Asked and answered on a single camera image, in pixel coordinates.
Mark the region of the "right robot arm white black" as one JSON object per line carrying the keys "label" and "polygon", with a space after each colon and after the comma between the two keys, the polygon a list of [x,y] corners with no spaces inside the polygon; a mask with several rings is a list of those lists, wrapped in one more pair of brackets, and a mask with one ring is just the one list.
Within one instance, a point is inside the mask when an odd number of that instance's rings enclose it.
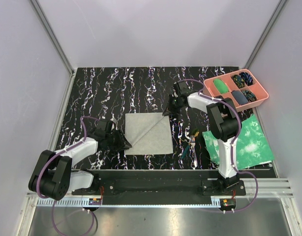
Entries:
{"label": "right robot arm white black", "polygon": [[219,146],[219,177],[212,184],[212,189],[228,195],[240,181],[236,164],[237,138],[242,128],[235,105],[230,98],[220,99],[192,91],[186,80],[173,85],[174,93],[169,95],[163,116],[177,115],[181,108],[198,109],[208,115],[210,131]]}

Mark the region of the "grey cloth napkin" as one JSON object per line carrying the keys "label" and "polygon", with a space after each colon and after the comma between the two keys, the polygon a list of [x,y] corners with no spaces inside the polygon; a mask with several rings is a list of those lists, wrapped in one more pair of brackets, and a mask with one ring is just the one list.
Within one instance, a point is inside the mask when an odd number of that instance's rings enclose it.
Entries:
{"label": "grey cloth napkin", "polygon": [[132,145],[125,155],[173,153],[170,119],[162,113],[126,114],[125,137]]}

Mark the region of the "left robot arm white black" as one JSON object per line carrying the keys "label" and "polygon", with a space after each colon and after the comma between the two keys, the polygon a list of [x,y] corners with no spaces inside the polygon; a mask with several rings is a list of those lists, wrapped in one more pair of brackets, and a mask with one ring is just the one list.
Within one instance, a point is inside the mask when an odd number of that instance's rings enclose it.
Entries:
{"label": "left robot arm white black", "polygon": [[30,177],[28,188],[42,199],[61,200],[67,192],[84,189],[93,195],[99,191],[100,183],[90,171],[72,172],[72,167],[100,150],[120,152],[132,148],[124,133],[113,120],[98,120],[84,137],[60,150],[44,150],[39,156]]}

